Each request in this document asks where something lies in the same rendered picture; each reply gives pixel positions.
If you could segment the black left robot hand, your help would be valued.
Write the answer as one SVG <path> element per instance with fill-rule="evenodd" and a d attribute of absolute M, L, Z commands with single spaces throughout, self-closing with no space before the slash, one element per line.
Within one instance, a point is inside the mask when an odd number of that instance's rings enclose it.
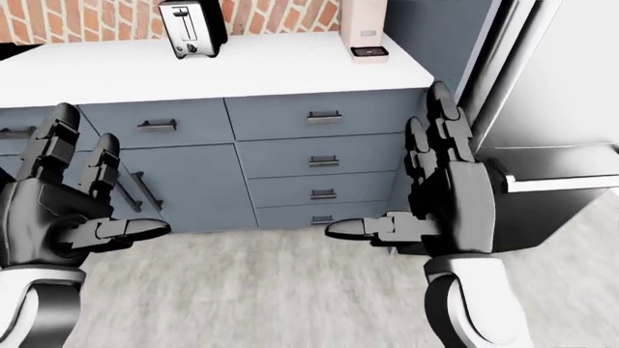
<path fill-rule="evenodd" d="M 118 138 L 106 133 L 87 158 L 78 188 L 64 185 L 81 114 L 59 103 L 33 133 L 16 176 L 0 167 L 0 268 L 79 267 L 88 254 L 130 248 L 169 234 L 154 218 L 116 219 L 111 193 L 120 167 Z"/>

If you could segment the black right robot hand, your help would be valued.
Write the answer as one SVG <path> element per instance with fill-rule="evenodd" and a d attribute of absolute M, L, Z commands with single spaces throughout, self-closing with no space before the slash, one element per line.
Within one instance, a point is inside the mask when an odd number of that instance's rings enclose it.
<path fill-rule="evenodd" d="M 470 148 L 465 112 L 441 81 L 429 87 L 426 106 L 429 125 L 413 117 L 405 127 L 410 210 L 331 222 L 326 237 L 430 257 L 492 252 L 494 193 L 485 165 Z"/>

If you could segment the stainless steel refrigerator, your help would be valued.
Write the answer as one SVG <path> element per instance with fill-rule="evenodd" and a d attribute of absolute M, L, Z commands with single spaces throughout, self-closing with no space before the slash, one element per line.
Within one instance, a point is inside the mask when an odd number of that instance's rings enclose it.
<path fill-rule="evenodd" d="M 496 202 L 493 250 L 540 246 L 619 189 L 619 0 L 501 0 L 460 97 Z"/>

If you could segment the blue-grey tall side panel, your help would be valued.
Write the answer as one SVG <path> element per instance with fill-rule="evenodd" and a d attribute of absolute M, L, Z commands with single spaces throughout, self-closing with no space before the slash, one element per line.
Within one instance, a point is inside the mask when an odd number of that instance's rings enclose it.
<path fill-rule="evenodd" d="M 385 34 L 458 98 L 501 0 L 388 0 Z"/>

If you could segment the blue-grey base cabinet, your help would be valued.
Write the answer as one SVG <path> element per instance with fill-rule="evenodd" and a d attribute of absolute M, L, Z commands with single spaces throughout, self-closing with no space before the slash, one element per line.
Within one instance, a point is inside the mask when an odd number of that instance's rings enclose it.
<path fill-rule="evenodd" d="M 143 202 L 136 214 L 115 189 L 119 219 L 160 218 L 177 233 L 295 229 L 313 216 L 379 217 L 395 207 L 403 180 L 403 130 L 422 89 L 186 101 L 90 103 L 64 182 L 76 186 L 100 136 L 119 138 L 118 177 Z M 313 111 L 343 115 L 337 124 L 307 124 Z M 143 121 L 175 119 L 177 131 L 145 131 Z M 311 156 L 337 156 L 339 166 L 309 167 Z M 155 210 L 131 177 L 143 171 L 163 200 Z M 336 199 L 311 200 L 313 189 Z"/>

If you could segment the beige coffee machine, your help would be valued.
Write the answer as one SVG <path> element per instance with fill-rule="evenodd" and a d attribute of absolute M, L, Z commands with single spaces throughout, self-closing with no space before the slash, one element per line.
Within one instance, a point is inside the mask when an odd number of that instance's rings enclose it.
<path fill-rule="evenodd" d="M 340 0 L 339 36 L 355 63 L 386 63 L 382 45 L 388 0 Z"/>

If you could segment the white countertop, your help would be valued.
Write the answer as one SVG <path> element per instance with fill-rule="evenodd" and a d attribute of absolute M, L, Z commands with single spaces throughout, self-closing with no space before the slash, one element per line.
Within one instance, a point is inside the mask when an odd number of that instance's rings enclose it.
<path fill-rule="evenodd" d="M 424 89 L 432 75 L 393 40 L 386 63 L 352 60 L 335 32 L 233 36 L 217 57 L 167 40 L 53 43 L 0 62 L 0 109 Z"/>

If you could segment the silver black toaster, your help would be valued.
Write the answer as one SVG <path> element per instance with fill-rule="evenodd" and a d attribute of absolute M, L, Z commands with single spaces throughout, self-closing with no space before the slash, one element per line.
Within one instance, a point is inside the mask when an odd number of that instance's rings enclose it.
<path fill-rule="evenodd" d="M 219 0 L 164 0 L 158 5 L 175 56 L 214 58 L 227 43 L 227 31 Z"/>

